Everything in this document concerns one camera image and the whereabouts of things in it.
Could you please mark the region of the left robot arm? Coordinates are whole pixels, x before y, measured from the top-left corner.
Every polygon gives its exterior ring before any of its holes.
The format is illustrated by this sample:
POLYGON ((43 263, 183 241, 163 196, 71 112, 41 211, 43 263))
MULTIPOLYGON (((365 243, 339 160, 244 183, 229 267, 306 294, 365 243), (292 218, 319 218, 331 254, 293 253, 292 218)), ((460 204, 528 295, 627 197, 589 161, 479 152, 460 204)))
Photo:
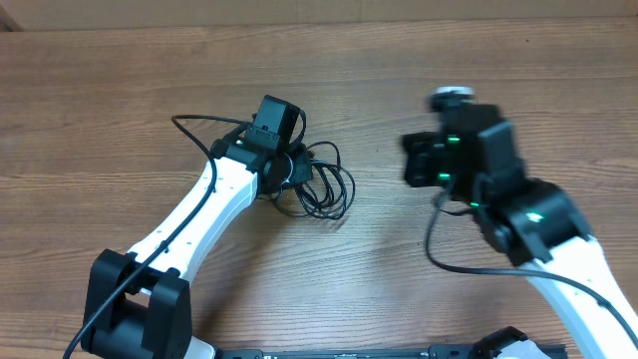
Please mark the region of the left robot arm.
POLYGON ((190 288, 223 232, 261 194, 296 175, 307 124, 297 106, 265 96, 252 121, 211 146, 196 145, 205 168, 168 217, 127 252, 104 250, 89 277, 83 325, 64 352, 101 358, 215 358, 192 332, 190 288))

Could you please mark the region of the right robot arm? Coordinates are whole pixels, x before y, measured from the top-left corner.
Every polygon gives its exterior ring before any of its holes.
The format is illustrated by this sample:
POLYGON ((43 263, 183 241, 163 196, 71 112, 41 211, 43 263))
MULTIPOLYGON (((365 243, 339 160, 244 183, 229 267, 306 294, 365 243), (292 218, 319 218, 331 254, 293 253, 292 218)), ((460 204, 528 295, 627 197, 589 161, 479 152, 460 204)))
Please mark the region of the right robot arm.
POLYGON ((617 283, 584 214, 558 185, 531 178, 512 124, 498 106, 454 93, 437 95, 434 132, 404 135, 404 179, 439 186, 467 205, 484 240, 512 267, 433 265, 468 275, 526 278, 561 319, 586 358, 634 358, 637 314, 617 283))

